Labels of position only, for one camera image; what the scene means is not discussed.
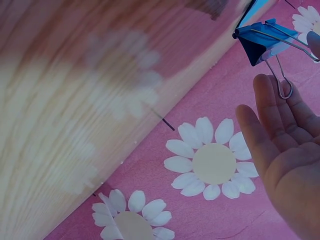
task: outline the wood grain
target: wood grain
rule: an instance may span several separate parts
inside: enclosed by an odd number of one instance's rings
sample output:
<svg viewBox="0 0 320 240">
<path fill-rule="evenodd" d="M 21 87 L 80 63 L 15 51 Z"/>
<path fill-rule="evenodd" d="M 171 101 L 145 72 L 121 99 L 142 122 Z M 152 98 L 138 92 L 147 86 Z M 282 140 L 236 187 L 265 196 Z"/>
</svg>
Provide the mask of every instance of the wood grain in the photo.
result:
<svg viewBox="0 0 320 240">
<path fill-rule="evenodd" d="M 238 2 L 0 1 L 0 239 L 92 194 L 232 46 Z"/>
</svg>

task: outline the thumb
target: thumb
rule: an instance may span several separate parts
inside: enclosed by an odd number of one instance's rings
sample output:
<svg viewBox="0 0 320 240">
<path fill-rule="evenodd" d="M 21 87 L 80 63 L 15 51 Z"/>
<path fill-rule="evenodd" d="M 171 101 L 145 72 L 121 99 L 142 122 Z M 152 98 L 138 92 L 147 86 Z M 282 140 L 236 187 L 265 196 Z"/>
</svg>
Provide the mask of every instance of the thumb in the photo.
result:
<svg viewBox="0 0 320 240">
<path fill-rule="evenodd" d="M 310 31 L 306 36 L 306 41 L 311 49 L 311 52 L 320 59 L 320 36 L 314 31 Z"/>
</svg>

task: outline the pink tablecloth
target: pink tablecloth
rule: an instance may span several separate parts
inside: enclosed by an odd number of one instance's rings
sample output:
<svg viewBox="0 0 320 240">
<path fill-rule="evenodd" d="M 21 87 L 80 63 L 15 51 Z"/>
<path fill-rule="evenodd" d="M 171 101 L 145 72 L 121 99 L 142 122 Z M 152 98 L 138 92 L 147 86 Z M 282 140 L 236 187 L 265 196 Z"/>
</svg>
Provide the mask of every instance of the pink tablecloth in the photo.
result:
<svg viewBox="0 0 320 240">
<path fill-rule="evenodd" d="M 305 40 L 304 32 L 320 31 L 320 16 L 309 5 L 320 11 L 320 1 L 305 0 L 301 18 L 298 9 L 281 1 L 263 20 L 276 18 L 281 25 L 295 27 Z M 287 77 L 320 113 L 320 65 L 294 48 L 279 58 Z M 252 80 L 259 73 L 270 71 L 264 63 L 251 67 L 237 43 L 166 116 L 177 130 L 158 124 L 96 196 L 46 239 L 113 240 L 136 232 L 142 235 L 126 239 L 144 240 L 148 234 L 158 240 L 298 239 L 270 204 L 235 116 L 238 104 L 255 107 Z M 198 154 L 205 151 L 225 159 L 203 168 L 196 161 L 206 161 Z M 219 161 L 228 161 L 224 169 L 219 169 Z M 220 174 L 230 169 L 228 178 Z"/>
</svg>

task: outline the white flower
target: white flower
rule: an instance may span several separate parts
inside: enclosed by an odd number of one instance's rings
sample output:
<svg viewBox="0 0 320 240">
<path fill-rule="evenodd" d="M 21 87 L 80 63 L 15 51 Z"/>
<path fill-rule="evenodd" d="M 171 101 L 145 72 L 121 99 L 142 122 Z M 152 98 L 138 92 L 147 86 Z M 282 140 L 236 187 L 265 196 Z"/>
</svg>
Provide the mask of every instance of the white flower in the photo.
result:
<svg viewBox="0 0 320 240">
<path fill-rule="evenodd" d="M 230 199 L 255 191 L 250 178 L 258 173 L 252 162 L 245 161 L 252 157 L 242 132 L 234 135 L 232 119 L 224 119 L 215 134 L 207 117 L 199 118 L 195 127 L 183 123 L 178 131 L 182 140 L 168 140 L 165 145 L 177 156 L 167 158 L 164 167 L 181 173 L 171 184 L 173 188 L 182 190 L 186 197 L 203 193 L 206 200 L 216 199 L 221 191 Z"/>
<path fill-rule="evenodd" d="M 110 31 L 90 41 L 86 62 L 95 73 L 98 87 L 94 87 L 89 101 L 100 114 L 109 109 L 118 120 L 127 111 L 141 118 L 144 105 L 154 106 L 159 99 L 155 88 L 163 77 L 152 68 L 160 54 L 148 48 L 148 36 L 140 31 Z"/>
<path fill-rule="evenodd" d="M 118 189 L 111 190 L 109 197 L 99 193 L 103 203 L 94 203 L 92 217 L 94 224 L 104 227 L 100 236 L 104 240 L 156 239 L 172 240 L 175 232 L 163 227 L 172 218 L 171 212 L 164 211 L 166 203 L 156 199 L 146 204 L 143 191 L 136 190 L 129 198 Z"/>
<path fill-rule="evenodd" d="M 298 39 L 305 44 L 307 42 L 307 34 L 310 31 L 314 31 L 316 34 L 320 35 L 320 15 L 318 11 L 313 6 L 308 6 L 307 9 L 300 6 L 298 7 L 298 11 L 301 14 L 293 14 L 293 26 L 294 30 L 300 32 L 301 34 L 298 36 Z"/>
</svg>

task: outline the pink fabric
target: pink fabric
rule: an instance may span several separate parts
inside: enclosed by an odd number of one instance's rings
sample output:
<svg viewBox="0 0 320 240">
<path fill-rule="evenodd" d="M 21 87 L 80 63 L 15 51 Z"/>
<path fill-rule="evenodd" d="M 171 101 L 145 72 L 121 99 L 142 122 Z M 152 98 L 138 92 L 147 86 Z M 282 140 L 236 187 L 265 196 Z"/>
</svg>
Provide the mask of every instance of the pink fabric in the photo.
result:
<svg viewBox="0 0 320 240">
<path fill-rule="evenodd" d="M 304 1 L 304 6 L 314 6 L 320 11 L 320 1 Z M 298 14 L 281 1 L 263 20 L 276 18 L 277 22 L 293 29 L 292 15 Z M 305 101 L 316 113 L 320 113 L 320 65 L 313 63 L 303 52 L 290 48 L 279 56 L 287 77 L 299 88 Z M 219 63 L 177 104 L 166 116 L 175 128 L 183 122 L 195 124 L 207 116 L 215 129 L 225 118 L 233 119 L 235 133 L 239 125 L 235 116 L 238 104 L 255 107 L 252 80 L 259 73 L 270 74 L 264 63 L 251 67 L 242 46 L 237 43 Z M 142 190 L 146 202 L 162 199 L 172 219 L 165 225 L 175 232 L 176 240 L 297 240 L 267 198 L 259 177 L 252 178 L 256 190 L 238 199 L 221 194 L 207 201 L 202 194 L 185 197 L 180 190 L 171 187 L 179 175 L 164 168 L 164 160 L 174 156 L 166 149 L 170 139 L 180 139 L 178 131 L 172 131 L 164 123 L 145 138 L 109 180 L 96 191 L 72 215 L 60 224 L 46 240 L 97 240 L 102 227 L 94 224 L 92 204 L 102 202 L 98 193 L 109 195 L 111 189 L 119 189 L 126 200 L 132 192 Z"/>
</svg>

